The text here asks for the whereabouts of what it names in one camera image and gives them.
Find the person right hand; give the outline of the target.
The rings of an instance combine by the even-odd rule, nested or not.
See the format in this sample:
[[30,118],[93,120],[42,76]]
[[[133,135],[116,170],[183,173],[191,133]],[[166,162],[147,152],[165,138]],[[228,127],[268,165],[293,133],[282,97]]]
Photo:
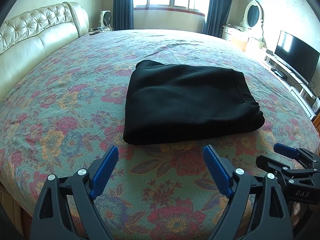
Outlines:
[[292,214],[291,214],[291,222],[292,222],[292,225],[293,227],[295,227],[299,220],[300,220],[300,213],[303,209],[303,206],[298,203],[298,202],[294,202],[293,204],[293,210],[292,210]]

